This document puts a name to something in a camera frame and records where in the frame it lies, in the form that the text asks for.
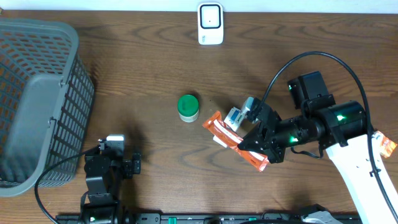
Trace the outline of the white Panadol box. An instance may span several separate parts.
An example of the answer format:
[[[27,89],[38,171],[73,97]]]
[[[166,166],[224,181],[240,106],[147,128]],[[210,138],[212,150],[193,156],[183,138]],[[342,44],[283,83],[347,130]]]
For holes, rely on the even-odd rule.
[[[227,117],[224,119],[224,122],[233,131],[237,131],[244,119],[245,119],[245,117],[242,114],[241,109],[237,109],[234,107],[230,110]]]

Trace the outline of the red Top chocolate bar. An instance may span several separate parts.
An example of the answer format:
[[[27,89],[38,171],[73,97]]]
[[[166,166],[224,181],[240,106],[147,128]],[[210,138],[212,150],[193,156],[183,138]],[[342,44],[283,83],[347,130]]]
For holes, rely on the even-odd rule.
[[[216,111],[202,126],[217,137],[226,147],[231,148],[238,153],[244,160],[249,162],[257,171],[262,172],[270,163],[267,156],[261,156],[256,152],[240,150],[238,145],[242,143],[243,138],[236,131],[233,131],[230,125],[222,120],[221,112]]]

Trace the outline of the green lid jar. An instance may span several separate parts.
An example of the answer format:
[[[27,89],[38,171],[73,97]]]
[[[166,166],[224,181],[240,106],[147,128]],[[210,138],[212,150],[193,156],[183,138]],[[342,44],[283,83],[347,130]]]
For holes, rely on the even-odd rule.
[[[197,120],[199,115],[199,102],[193,95],[183,95],[177,103],[177,111],[180,119],[186,123]]]

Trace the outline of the orange small snack box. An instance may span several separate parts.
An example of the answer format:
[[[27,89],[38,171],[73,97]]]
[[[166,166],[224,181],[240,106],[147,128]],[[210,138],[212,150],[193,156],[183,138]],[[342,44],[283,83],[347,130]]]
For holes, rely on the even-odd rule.
[[[384,158],[388,158],[397,147],[397,143],[386,137],[382,132],[376,131],[373,134],[373,141],[376,150]]]

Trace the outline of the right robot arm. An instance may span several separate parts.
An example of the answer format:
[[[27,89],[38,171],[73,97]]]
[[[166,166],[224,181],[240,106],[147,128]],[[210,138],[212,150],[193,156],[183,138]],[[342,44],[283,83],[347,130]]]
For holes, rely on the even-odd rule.
[[[320,72],[288,81],[299,116],[282,120],[254,100],[248,118],[258,121],[238,147],[280,163],[288,147],[317,142],[342,176],[363,223],[397,223],[397,191],[381,156],[383,135],[367,128],[366,111],[357,101],[336,104]]]

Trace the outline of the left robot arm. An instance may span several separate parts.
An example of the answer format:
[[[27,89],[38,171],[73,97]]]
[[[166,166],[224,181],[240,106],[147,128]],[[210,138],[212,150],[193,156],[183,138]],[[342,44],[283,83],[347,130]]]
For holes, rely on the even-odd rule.
[[[121,184],[141,173],[141,155],[124,158],[122,147],[97,146],[85,154],[86,197],[78,223],[135,223],[136,218],[121,204]]]

